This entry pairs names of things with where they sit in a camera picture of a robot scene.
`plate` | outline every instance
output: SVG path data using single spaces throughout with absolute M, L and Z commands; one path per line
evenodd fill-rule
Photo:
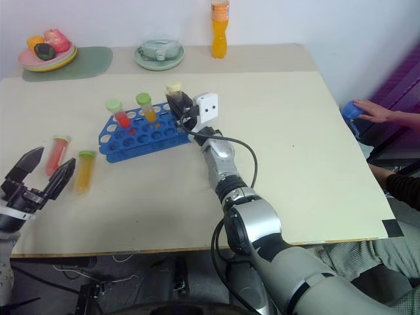
M 73 43 L 70 45 L 70 48 L 67 51 L 58 53 L 55 58 L 50 60 L 42 60 L 36 57 L 29 49 L 26 49 L 19 55 L 18 61 L 23 67 L 47 67 L 57 62 L 63 61 L 74 53 L 75 45 Z
M 69 64 L 76 57 L 76 55 L 77 55 L 77 47 L 75 47 L 74 53 L 69 58 L 62 60 L 61 62 L 57 64 L 50 65 L 49 67 L 46 67 L 46 68 L 30 68 L 30 67 L 24 67 L 24 68 L 32 72 L 47 72 L 47 71 L 55 70 L 55 69 L 64 67 L 66 64 Z
M 72 50 L 72 53 L 69 54 L 66 58 L 61 58 L 60 60 L 56 60 L 55 62 L 53 62 L 51 64 L 47 64 L 47 65 L 44 65 L 44 66 L 36 66 L 36 67 L 33 67 L 33 66 L 25 66 L 25 65 L 22 65 L 22 66 L 24 68 L 39 69 L 39 70 L 51 68 L 53 66 L 56 66 L 57 64 L 61 64 L 61 63 L 65 62 L 67 59 L 71 58 L 74 55 L 75 50 L 76 50 L 76 46 Z
M 139 64 L 140 66 L 142 66 L 143 68 L 147 70 L 152 70 L 152 71 L 163 71 L 163 70 L 171 69 L 175 66 L 178 66 L 178 64 L 182 61 L 183 58 L 184 58 L 184 48 L 182 46 L 179 47 L 178 56 L 176 56 L 174 59 L 163 60 L 163 61 L 152 60 L 152 59 L 149 59 L 148 57 L 142 56 L 139 53 L 138 48 L 136 48 L 134 51 L 134 60 L 137 62 L 137 64 Z

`red liquid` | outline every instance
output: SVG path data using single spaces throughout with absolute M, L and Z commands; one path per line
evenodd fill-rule
M 45 168 L 48 176 L 54 174 L 54 172 L 58 169 L 67 145 L 68 142 L 64 139 L 54 139 L 54 145 L 48 158 L 47 167 Z
M 128 118 L 125 112 L 115 113 L 114 117 L 121 127 L 128 128 L 131 126 L 131 120 Z

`white wall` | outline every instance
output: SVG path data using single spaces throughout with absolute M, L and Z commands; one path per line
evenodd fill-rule
M 185 45 L 211 42 L 209 0 L 1 1 L 2 77 L 26 38 L 48 28 L 81 47 L 138 45 L 150 30 Z M 228 40 L 306 44 L 342 104 L 369 96 L 416 43 L 419 13 L 419 0 L 231 0 Z

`test tube rack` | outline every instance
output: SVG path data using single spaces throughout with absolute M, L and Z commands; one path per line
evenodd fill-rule
M 110 163 L 143 156 L 189 143 L 188 135 L 176 126 L 168 103 L 154 104 L 157 120 L 150 123 L 141 109 L 127 110 L 131 126 L 122 128 L 111 116 L 99 134 L 99 152 Z

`orange bottle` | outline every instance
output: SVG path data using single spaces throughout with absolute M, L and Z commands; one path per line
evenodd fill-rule
M 215 35 L 211 54 L 215 58 L 224 58 L 228 50 L 225 32 L 229 23 L 229 0 L 211 0 L 211 19 Z

